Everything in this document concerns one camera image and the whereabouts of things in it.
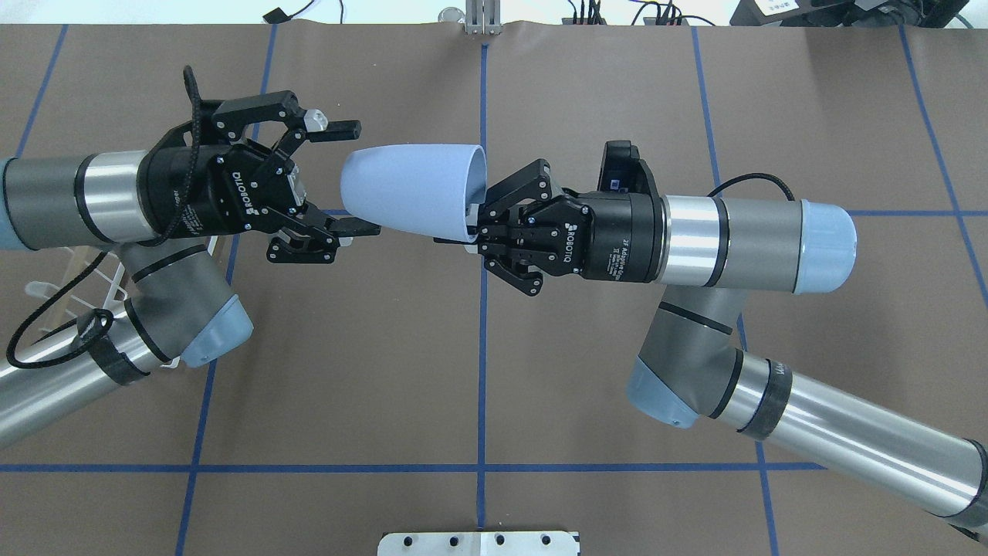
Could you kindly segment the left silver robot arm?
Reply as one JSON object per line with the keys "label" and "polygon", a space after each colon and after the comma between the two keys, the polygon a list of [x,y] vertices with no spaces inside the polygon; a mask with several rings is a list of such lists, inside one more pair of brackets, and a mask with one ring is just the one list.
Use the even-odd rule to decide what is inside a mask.
{"label": "left silver robot arm", "polygon": [[208,240],[269,235],[275,263],[332,263],[380,226],[306,199],[292,157],[353,141],[289,90],[190,95],[190,120],[154,147],[2,162],[2,248],[95,257],[16,329],[2,363],[2,445],[39,432],[172,361],[197,368],[243,345],[253,324]]}

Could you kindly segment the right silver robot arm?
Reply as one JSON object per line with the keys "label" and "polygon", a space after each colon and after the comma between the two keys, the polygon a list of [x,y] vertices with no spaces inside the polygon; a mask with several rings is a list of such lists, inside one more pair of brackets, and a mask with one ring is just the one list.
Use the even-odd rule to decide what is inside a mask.
{"label": "right silver robot arm", "polygon": [[[986,440],[986,306],[946,215],[865,215],[864,261],[829,297],[753,294],[735,338],[756,356],[794,365],[793,400],[808,378],[827,379],[963,437],[966,451],[908,423],[874,426],[872,449],[907,446],[939,463],[980,464]],[[462,511],[465,473],[434,480],[435,500],[405,525],[406,549],[447,534],[441,553],[469,536],[570,532],[586,555],[984,555],[938,514],[829,470],[776,440],[754,444],[702,416],[691,432],[646,419],[603,379],[604,357],[629,363],[657,298],[620,292],[575,339],[523,342],[483,358],[489,446],[477,466],[477,510]],[[460,510],[452,517],[453,510]]]}

